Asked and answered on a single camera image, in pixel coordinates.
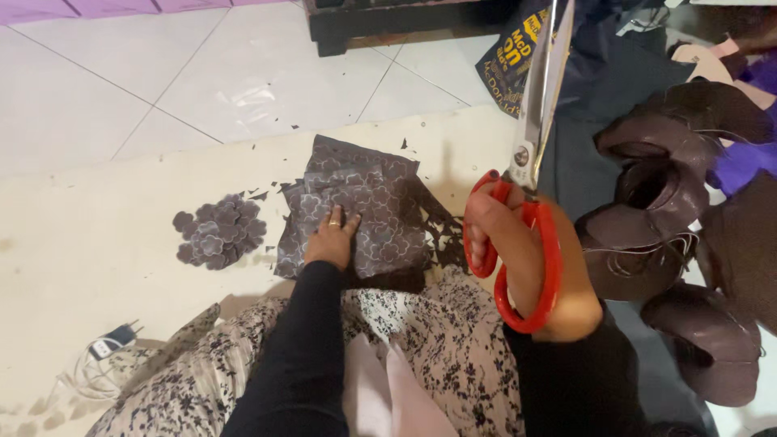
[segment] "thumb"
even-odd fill
[[[541,281],[542,250],[535,244],[531,230],[507,206],[483,193],[467,200],[467,219],[489,237],[502,262],[521,279]]]

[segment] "white tile floor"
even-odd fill
[[[319,58],[299,2],[0,27],[0,177],[493,104],[496,35]]]

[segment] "red scissor handle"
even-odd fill
[[[491,192],[491,197],[500,203],[505,203],[513,184],[503,181],[499,172],[496,170],[490,170],[483,175],[478,183],[475,184],[475,187],[470,194],[477,191],[483,184],[491,182],[496,183]],[[556,297],[558,297],[559,288],[561,286],[563,265],[559,237],[556,234],[556,224],[553,221],[550,207],[537,202],[524,202],[522,210],[524,223],[526,223],[526,226],[532,228],[537,226],[540,239],[542,240],[542,252],[545,256],[545,280],[542,284],[542,294],[540,295],[537,308],[534,312],[525,319],[521,318],[507,299],[507,267],[504,264],[502,264],[502,268],[500,268],[497,273],[493,294],[497,303],[497,310],[499,310],[499,314],[504,319],[504,322],[516,332],[531,334],[545,326],[550,313],[553,311],[553,307],[556,305]],[[464,253],[467,257],[469,268],[472,269],[472,273],[478,278],[488,278],[497,266],[497,257],[499,254],[497,253],[496,248],[489,241],[486,248],[486,256],[483,258],[483,265],[475,268],[472,266],[472,246],[470,244],[469,234],[467,233],[466,222],[463,225],[463,233]]]

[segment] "scissors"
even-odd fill
[[[513,155],[508,170],[502,175],[497,170],[490,170],[480,178],[470,194],[479,190],[484,184],[494,183],[490,196],[504,204],[515,185],[531,192],[537,188],[539,167],[556,109],[572,37],[574,0],[566,3],[555,40],[549,36],[549,29],[555,29],[558,2],[559,0],[553,0],[550,5],[549,20],[542,24],[526,76],[524,95],[521,98],[521,113],[518,118],[518,131],[523,131],[524,136],[522,138],[518,135],[513,144]],[[539,231],[545,257],[545,280],[537,308],[525,318],[513,309],[507,298],[507,267],[504,264],[497,273],[493,291],[497,309],[505,323],[516,332],[532,334],[545,326],[556,305],[563,262],[550,206],[530,197],[521,206],[521,218],[530,229],[536,228]],[[496,248],[489,241],[486,255],[483,257],[483,265],[475,267],[472,265],[470,243],[465,223],[464,252],[467,264],[475,276],[488,278],[497,266],[499,254]]]

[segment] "floral skirt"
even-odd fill
[[[218,437],[286,302],[260,298],[216,327],[214,305],[162,349],[114,354],[111,363],[127,382],[88,435]],[[401,347],[459,435],[524,435],[515,360],[493,296],[457,267],[445,268],[420,294],[345,292],[346,344],[362,332],[374,344]]]

